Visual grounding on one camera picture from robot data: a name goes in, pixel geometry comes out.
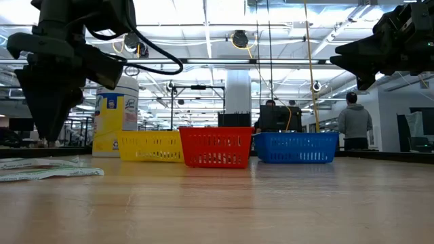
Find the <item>table surface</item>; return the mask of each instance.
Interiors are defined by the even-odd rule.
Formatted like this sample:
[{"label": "table surface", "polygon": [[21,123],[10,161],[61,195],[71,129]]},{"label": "table surface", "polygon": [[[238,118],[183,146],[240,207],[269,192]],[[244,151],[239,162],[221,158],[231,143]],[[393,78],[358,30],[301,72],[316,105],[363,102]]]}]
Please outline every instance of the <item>table surface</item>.
[{"label": "table surface", "polygon": [[1,183],[0,243],[429,243],[434,166],[249,169],[86,160],[105,176]]}]

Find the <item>chair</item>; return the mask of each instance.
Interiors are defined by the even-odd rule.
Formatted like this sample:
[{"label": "chair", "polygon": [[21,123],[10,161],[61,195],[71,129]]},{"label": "chair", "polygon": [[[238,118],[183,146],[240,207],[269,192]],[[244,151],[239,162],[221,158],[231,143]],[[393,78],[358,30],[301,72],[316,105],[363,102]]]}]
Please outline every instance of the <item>chair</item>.
[{"label": "chair", "polygon": [[428,141],[428,138],[414,137],[408,138],[410,143],[410,152],[413,153],[431,153],[433,152],[433,145]]}]

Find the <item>screen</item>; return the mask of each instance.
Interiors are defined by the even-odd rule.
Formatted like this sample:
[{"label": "screen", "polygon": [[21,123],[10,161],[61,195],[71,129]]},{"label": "screen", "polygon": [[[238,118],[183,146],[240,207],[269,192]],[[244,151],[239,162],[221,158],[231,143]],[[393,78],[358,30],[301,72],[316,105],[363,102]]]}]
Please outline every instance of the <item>screen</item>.
[{"label": "screen", "polygon": [[33,119],[11,118],[9,119],[9,129],[12,131],[33,131],[35,124]]}]

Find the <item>yellow basket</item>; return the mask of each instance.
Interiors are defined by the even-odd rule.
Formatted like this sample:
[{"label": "yellow basket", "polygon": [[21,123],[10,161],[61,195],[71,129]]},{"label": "yellow basket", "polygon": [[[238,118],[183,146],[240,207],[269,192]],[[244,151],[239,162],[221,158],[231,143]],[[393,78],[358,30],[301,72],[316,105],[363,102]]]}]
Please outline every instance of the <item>yellow basket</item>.
[{"label": "yellow basket", "polygon": [[179,131],[118,131],[123,161],[184,163]]}]

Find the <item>person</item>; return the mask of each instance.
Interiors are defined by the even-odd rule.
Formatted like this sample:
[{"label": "person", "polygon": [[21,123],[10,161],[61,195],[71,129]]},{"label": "person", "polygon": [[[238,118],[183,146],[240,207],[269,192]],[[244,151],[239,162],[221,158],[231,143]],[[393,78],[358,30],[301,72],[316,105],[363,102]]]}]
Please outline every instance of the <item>person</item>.
[{"label": "person", "polygon": [[345,150],[368,149],[367,131],[372,130],[369,112],[357,103],[357,94],[347,94],[347,108],[338,118],[339,132],[345,135]]},{"label": "person", "polygon": [[[265,105],[267,106],[276,106],[276,102],[274,100],[268,100],[267,102],[265,102]],[[255,133],[260,133],[262,130],[260,128],[260,117],[258,118],[258,121],[255,122]]]}]

